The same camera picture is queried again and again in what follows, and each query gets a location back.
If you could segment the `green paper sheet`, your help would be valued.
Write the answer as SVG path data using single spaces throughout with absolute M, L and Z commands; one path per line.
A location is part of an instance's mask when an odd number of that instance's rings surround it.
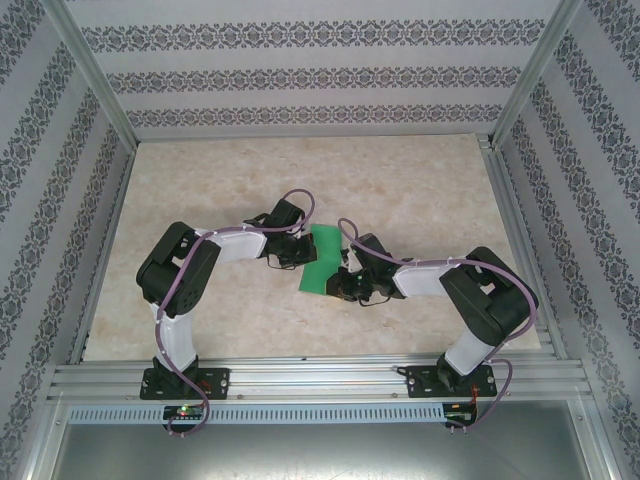
M 313 224 L 311 235 L 316 260 L 304 266 L 299 290 L 326 294 L 326 282 L 342 265 L 342 233 L 337 226 Z

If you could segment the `grey sheet metal panel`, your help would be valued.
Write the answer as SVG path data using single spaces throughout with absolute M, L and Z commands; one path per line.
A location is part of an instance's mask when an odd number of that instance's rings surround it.
M 208 427 L 73 425 L 53 480 L 588 480 L 572 438 L 437 425 Z

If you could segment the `long aluminium mounting rail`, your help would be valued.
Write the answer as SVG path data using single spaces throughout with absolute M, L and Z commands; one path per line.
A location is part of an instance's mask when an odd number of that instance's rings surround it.
M 509 353 L 509 366 L 492 366 L 495 382 L 508 400 L 590 398 L 593 390 L 579 360 L 551 354 Z M 202 365 L 227 368 L 230 403 L 358 403 L 408 401 L 404 378 L 396 369 L 427 365 L 433 357 L 417 355 L 218 359 Z M 136 403 L 147 363 L 88 361 L 55 368 L 46 391 L 49 402 Z

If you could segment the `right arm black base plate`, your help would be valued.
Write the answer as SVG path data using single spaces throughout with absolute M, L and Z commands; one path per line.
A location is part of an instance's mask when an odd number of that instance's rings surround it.
M 447 372 L 436 365 L 415 365 L 398 368 L 406 379 L 410 398 L 453 398 L 497 396 L 497 386 L 493 369 L 480 365 L 467 376 Z

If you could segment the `aluminium side rail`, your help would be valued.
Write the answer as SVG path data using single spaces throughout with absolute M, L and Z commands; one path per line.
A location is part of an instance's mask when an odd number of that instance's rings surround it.
M 539 334 L 547 333 L 556 358 L 567 360 L 569 355 L 563 344 L 558 324 L 542 276 L 539 272 L 533 247 L 524 218 L 519 208 L 508 169 L 501 153 L 496 151 L 487 134 L 477 134 L 476 139 L 487 174 L 496 198 L 498 209 L 509 240 L 512 255 L 520 277 L 533 289 L 539 300 L 535 321 Z
M 109 211 L 108 223 L 103 232 L 101 246 L 89 280 L 88 290 L 82 303 L 70 349 L 65 360 L 66 364 L 79 364 L 83 359 L 137 153 L 138 147 L 128 155 L 119 177 L 117 190 Z

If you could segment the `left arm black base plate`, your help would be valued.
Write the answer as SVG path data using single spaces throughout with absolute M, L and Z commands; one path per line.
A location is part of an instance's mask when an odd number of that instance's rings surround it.
M 226 400 L 230 371 L 224 368 L 199 368 L 191 378 L 209 400 Z M 142 400 L 201 400 L 202 396 L 174 372 L 155 368 L 144 371 L 139 391 Z

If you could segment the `aluminium frame post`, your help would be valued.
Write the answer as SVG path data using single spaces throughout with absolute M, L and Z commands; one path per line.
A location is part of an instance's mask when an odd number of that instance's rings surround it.
M 80 27 L 73 19 L 66 1 L 40 0 L 40 3 L 80 68 L 88 86 L 93 90 L 119 138 L 127 149 L 132 151 L 138 146 L 139 139 L 106 74 L 96 60 Z
M 523 109 L 530 93 L 582 3 L 583 0 L 559 0 L 489 136 L 493 149 L 504 143 L 512 125 Z

